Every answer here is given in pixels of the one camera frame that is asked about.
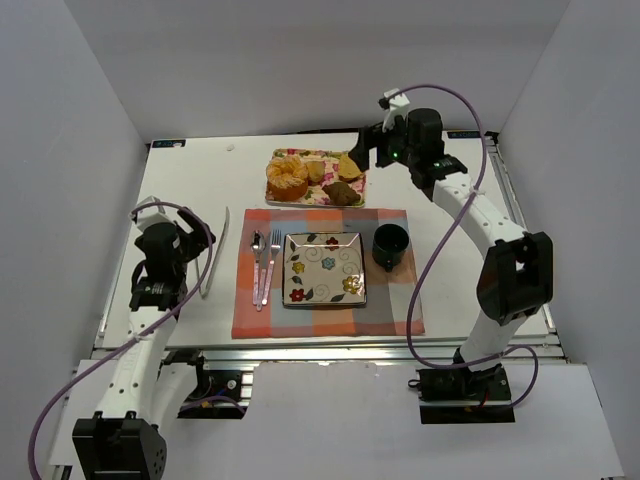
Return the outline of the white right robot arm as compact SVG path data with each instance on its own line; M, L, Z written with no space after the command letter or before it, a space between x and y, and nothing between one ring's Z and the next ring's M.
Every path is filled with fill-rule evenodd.
M466 382L493 377L519 328L553 297L553 243L530 233L481 193L467 167L446 153L440 114L428 108L390 117L358 131L350 158L362 171L393 163L448 213L482 255L476 286L480 313L452 368Z

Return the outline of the white plastic tongs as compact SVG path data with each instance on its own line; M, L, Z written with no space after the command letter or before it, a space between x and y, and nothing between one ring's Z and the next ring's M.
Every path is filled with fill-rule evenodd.
M222 224L222 229L217 234L216 242L213 245L211 265L207 271L207 274L204 276L203 283L199 287L199 296L201 299L206 299L209 296L209 293L211 291L211 287L213 284L213 275L217 267L217 264L219 262L220 252L228 236L229 223L230 223L230 210L229 210L229 207L226 206L224 209L224 222Z

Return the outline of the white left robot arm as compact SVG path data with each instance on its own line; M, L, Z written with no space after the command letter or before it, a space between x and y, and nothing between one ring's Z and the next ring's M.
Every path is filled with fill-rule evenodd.
M130 281L127 341L113 376L89 418L76 421L72 440L87 479L159 479L167 460L162 424L197 385L194 367L165 367L164 350L182 307L196 293L187 286L190 262L211 254L209 226L185 207L178 221L166 202L134 210L144 255Z

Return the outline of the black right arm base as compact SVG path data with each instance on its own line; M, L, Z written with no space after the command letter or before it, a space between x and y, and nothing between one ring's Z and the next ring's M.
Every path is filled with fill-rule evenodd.
M510 385L500 364L487 372L421 369L407 385L418 394L422 424L515 422Z

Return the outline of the orange bundt cake bread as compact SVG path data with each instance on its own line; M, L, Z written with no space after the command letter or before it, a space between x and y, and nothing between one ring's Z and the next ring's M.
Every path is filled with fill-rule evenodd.
M297 155L274 156L266 167L267 193L278 202L302 198L309 187L309 173Z

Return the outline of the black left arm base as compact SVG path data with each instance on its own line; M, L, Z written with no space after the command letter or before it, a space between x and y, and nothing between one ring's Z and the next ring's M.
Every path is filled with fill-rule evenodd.
M244 414L234 406L242 402L243 372L239 369L210 367L201 350L173 350L161 361L161 371L169 366L188 365L196 379L178 413L179 419L240 420Z

